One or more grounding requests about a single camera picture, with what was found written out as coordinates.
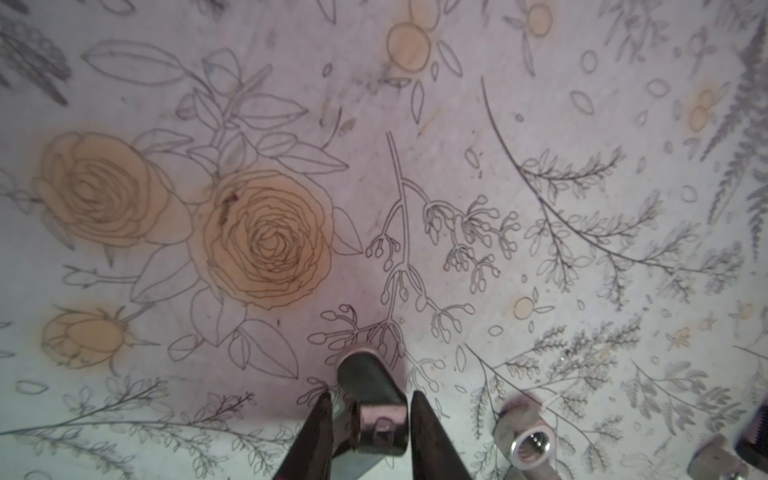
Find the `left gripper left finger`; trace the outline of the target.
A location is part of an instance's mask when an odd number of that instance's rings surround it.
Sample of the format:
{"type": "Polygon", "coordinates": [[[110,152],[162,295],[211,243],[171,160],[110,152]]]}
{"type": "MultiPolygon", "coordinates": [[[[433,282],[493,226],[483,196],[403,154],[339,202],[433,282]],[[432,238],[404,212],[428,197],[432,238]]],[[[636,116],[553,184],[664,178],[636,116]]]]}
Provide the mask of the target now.
{"type": "Polygon", "coordinates": [[[329,480],[333,454],[333,402],[320,395],[301,427],[274,480],[329,480]]]}

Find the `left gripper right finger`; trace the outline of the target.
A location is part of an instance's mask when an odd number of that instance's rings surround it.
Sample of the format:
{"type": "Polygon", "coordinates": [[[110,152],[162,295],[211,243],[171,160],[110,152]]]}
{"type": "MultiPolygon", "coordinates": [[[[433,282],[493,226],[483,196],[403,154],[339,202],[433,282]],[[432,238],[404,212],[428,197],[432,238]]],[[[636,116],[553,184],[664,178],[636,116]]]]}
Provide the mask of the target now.
{"type": "Polygon", "coordinates": [[[414,480],[472,479],[422,391],[412,395],[410,442],[414,480]]]}

